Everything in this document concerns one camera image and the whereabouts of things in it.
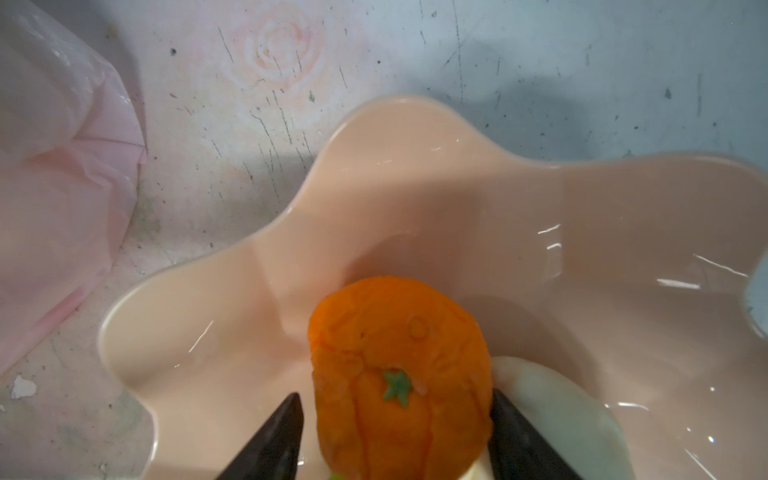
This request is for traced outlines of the orange fake tangerine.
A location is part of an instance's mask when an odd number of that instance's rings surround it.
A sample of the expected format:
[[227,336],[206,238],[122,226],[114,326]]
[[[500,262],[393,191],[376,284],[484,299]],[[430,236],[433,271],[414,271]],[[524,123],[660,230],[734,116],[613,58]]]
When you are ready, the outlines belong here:
[[492,433],[491,357],[474,318],[429,285],[372,277],[308,324],[317,435],[340,479],[458,479]]

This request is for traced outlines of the peach scalloped bowl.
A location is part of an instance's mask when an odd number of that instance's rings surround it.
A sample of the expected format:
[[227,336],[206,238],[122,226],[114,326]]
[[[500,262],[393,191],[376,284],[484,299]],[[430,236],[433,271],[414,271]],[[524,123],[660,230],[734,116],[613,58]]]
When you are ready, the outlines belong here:
[[766,177],[700,153],[531,161],[416,97],[352,113],[275,221],[107,315],[102,361],[154,421],[144,477],[217,477],[298,392],[298,475],[328,478],[307,323],[377,275],[430,284],[493,355],[599,399],[638,478],[766,477]]

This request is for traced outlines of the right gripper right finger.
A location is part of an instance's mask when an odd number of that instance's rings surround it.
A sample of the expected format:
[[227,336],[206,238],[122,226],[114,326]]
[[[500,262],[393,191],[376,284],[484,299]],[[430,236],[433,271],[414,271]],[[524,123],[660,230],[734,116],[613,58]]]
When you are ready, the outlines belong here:
[[493,389],[488,452],[496,480],[581,480],[499,389]]

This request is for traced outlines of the pale yellow fake fruit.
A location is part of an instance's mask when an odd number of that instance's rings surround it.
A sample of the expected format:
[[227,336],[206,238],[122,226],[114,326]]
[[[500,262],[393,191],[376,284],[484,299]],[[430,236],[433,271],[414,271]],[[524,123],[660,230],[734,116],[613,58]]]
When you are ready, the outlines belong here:
[[[633,479],[617,420],[581,387],[545,366],[515,357],[491,360],[493,385],[522,412],[582,479]],[[463,475],[495,479],[488,446]]]

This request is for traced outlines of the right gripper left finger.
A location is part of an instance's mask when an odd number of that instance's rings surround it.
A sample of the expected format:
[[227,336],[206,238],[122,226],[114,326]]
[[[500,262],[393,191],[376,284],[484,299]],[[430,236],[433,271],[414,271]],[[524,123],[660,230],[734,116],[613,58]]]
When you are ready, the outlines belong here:
[[294,480],[303,426],[300,395],[290,393],[217,480]]

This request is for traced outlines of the pink plastic bag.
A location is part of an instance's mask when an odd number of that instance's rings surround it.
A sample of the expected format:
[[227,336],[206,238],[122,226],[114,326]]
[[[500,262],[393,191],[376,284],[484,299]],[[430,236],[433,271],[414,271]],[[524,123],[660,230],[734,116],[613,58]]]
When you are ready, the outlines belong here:
[[1,366],[110,272],[146,144],[118,71],[29,1],[1,5]]

